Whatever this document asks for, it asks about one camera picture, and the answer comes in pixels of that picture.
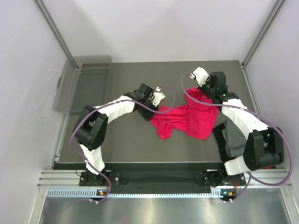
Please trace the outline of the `red t-shirt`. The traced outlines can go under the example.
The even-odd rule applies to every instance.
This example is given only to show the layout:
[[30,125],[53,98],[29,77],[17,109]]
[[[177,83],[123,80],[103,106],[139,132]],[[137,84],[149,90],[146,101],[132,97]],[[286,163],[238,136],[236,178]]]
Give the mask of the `red t-shirt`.
[[174,129],[199,140],[207,140],[210,137],[217,119],[218,109],[215,106],[199,104],[187,95],[185,95],[185,100],[185,105],[153,116],[150,122],[156,128],[159,138],[163,140],[170,138]]

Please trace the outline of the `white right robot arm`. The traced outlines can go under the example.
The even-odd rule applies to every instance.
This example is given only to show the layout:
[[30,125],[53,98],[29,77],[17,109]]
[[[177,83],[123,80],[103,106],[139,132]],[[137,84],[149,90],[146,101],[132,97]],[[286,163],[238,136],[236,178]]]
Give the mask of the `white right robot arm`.
[[228,91],[224,72],[209,74],[200,68],[194,75],[198,89],[232,121],[246,140],[243,153],[234,155],[219,171],[218,179],[222,184],[230,184],[237,174],[275,166],[284,161],[284,144],[278,131],[246,111],[240,98]]

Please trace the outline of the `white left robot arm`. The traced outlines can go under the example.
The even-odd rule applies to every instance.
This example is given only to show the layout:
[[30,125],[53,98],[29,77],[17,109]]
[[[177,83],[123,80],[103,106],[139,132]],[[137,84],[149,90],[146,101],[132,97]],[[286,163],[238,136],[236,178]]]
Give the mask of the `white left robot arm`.
[[163,99],[165,99],[165,95],[159,87],[154,90],[141,84],[139,89],[127,92],[110,102],[110,106],[105,105],[104,108],[100,108],[87,105],[83,108],[75,127],[78,127],[88,114],[97,109],[75,134],[76,141],[85,156],[86,170],[90,173],[89,178],[94,184],[101,185],[106,179],[106,174],[103,171],[105,164],[102,159],[101,145],[106,136],[107,125],[115,119],[135,111],[149,121],[153,118],[155,111],[159,111],[159,104]]

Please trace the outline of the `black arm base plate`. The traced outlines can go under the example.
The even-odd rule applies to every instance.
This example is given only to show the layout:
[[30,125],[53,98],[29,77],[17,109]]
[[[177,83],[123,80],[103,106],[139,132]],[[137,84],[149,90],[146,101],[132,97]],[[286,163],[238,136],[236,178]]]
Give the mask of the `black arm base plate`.
[[113,186],[133,182],[192,182],[199,186],[244,186],[244,175],[224,177],[218,170],[104,170]]

